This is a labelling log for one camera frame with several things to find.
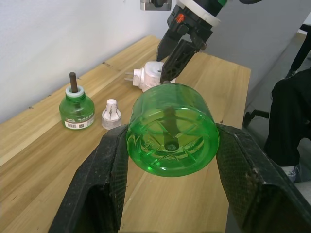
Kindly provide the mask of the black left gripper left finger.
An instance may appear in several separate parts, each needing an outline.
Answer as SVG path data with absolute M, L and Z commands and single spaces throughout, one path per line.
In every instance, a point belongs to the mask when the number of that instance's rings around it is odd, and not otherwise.
M 51 233 L 116 233 L 127 185 L 127 125 L 109 130 L 76 170 Z

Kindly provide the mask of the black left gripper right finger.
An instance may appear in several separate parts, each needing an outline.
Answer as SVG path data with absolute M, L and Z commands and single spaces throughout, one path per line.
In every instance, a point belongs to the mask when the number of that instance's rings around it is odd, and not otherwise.
M 216 155 L 229 206 L 243 233 L 309 233 L 311 206 L 247 132 L 217 124 Z

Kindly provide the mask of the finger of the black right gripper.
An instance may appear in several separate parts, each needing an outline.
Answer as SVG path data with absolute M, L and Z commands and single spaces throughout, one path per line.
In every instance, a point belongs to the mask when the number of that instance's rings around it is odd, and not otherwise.
M 165 33 L 158 45 L 156 60 L 162 61 L 166 57 L 177 58 L 181 55 L 183 52 L 182 43 L 180 43 L 182 37 L 178 33 Z
M 181 40 L 173 49 L 168 59 L 164 62 L 161 71 L 160 83 L 164 84 L 177 78 L 195 53 L 206 48 L 206 42 L 200 41 L 195 44 L 186 40 Z

